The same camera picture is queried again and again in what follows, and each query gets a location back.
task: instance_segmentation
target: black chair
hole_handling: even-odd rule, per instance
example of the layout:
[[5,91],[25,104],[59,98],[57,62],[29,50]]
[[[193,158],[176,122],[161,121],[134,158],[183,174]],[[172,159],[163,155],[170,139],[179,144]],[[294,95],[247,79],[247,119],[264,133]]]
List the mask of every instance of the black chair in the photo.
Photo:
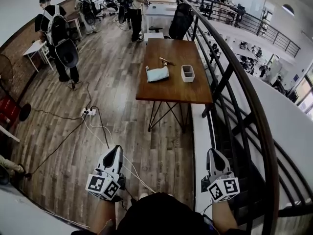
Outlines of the black chair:
[[[185,3],[181,3],[177,6],[174,19],[169,29],[169,35],[171,39],[183,40],[187,33],[187,30],[193,22],[193,16],[190,10],[191,6]],[[149,30],[155,30],[159,32],[161,27],[150,27]]]

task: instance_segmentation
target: sleeve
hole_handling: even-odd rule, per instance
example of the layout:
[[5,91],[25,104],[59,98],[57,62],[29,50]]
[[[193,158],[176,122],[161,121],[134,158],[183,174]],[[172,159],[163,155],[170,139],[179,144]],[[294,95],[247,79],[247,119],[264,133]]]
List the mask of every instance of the sleeve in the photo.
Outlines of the sleeve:
[[67,13],[67,12],[63,9],[63,7],[60,6],[60,14],[61,14],[62,16],[65,16],[66,13]]
[[40,23],[42,20],[43,16],[42,14],[38,14],[35,18],[35,32],[40,31]]

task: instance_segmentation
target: white cable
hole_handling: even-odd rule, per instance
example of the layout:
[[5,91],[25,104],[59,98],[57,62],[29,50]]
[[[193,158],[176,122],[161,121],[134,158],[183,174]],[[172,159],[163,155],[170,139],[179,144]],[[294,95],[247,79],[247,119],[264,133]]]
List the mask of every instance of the white cable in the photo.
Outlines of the white cable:
[[62,220],[65,220],[65,221],[67,221],[67,222],[69,222],[69,223],[74,223],[74,224],[76,224],[76,225],[78,225],[78,226],[85,227],[85,228],[87,228],[87,229],[90,228],[89,226],[82,225],[82,224],[80,224],[80,223],[76,223],[76,222],[74,222],[74,221],[71,221],[71,220],[68,220],[68,219],[66,219],[66,218],[60,217],[60,216],[58,216],[57,214],[51,213],[51,212],[49,212],[49,211],[45,211],[45,210],[43,210],[43,211],[46,212],[46,213],[48,213],[48,214],[51,214],[51,215],[53,215],[53,216],[56,216],[56,217],[58,217],[58,218],[60,218],[60,219],[62,219]]
[[[89,129],[89,127],[87,126],[87,123],[86,123],[85,119],[84,119],[83,117],[82,117],[82,119],[83,119],[83,121],[84,121],[85,126],[87,127],[87,129],[88,129],[96,138],[98,138],[98,137]],[[105,146],[105,143],[103,143],[103,142],[101,141],[101,139],[98,138],[98,140]],[[136,172],[137,176],[134,175],[128,168],[127,168],[127,170],[130,171],[131,174],[133,174],[133,175],[142,183],[142,185],[143,185],[144,187],[146,187],[148,190],[150,190],[150,191],[152,191],[153,193],[155,193],[154,190],[152,190],[149,186],[147,186],[147,185],[141,180],[141,178],[139,177],[139,174],[138,174],[138,172],[137,172],[135,166],[132,164],[132,162],[130,162],[130,161],[128,160],[128,158],[126,158],[124,155],[123,155],[123,157],[133,166],[133,168],[135,169],[135,172]]]
[[110,130],[109,130],[107,127],[105,127],[105,126],[93,126],[93,125],[91,124],[91,117],[89,117],[89,123],[90,123],[90,126],[93,127],[93,128],[102,128],[102,127],[103,127],[103,128],[106,128],[106,129],[108,130],[109,134],[110,134],[110,137],[111,137],[112,142],[114,143],[113,138],[112,138],[112,134],[111,134]]

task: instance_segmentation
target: black shirt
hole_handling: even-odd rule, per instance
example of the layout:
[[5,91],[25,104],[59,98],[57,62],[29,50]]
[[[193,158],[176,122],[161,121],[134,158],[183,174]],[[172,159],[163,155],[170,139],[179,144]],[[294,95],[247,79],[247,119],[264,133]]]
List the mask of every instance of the black shirt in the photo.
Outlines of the black shirt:
[[[65,10],[59,6],[60,8],[60,14],[62,16],[65,16],[66,15],[66,12]],[[50,15],[54,16],[54,11],[55,11],[55,5],[48,5],[46,8],[45,8],[46,12],[48,12]],[[35,19],[35,31],[44,31],[44,32],[47,32],[48,31],[48,25],[49,25],[49,20],[48,18],[46,18],[43,14],[38,14],[36,16],[36,19]]]

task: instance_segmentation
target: glass window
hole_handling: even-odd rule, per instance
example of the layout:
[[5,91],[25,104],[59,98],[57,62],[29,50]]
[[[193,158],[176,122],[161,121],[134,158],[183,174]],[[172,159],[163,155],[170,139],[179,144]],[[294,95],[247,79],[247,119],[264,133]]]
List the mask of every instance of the glass window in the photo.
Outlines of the glass window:
[[297,93],[299,95],[299,98],[297,99],[295,104],[298,104],[311,90],[311,87],[307,80],[304,78],[301,83],[297,86]]
[[313,66],[309,69],[307,76],[309,80],[313,83]]
[[311,108],[311,109],[308,111],[307,115],[308,115],[309,118],[313,121],[313,108]]
[[299,108],[305,112],[313,104],[313,93],[310,92],[303,102],[299,105]]

